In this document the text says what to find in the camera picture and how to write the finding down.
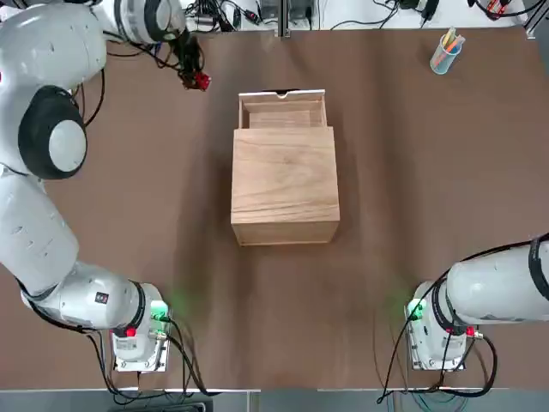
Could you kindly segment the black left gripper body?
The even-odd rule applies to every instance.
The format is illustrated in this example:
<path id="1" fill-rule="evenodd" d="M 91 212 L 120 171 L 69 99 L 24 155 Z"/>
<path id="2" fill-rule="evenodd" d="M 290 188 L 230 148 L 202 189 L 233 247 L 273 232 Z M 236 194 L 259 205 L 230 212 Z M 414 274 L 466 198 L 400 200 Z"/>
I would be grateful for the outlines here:
<path id="1" fill-rule="evenodd" d="M 197 38 L 188 30 L 184 30 L 176 39 L 169 41 L 172 53 L 180 64 L 191 65 L 196 59 L 202 59 L 202 48 Z"/>

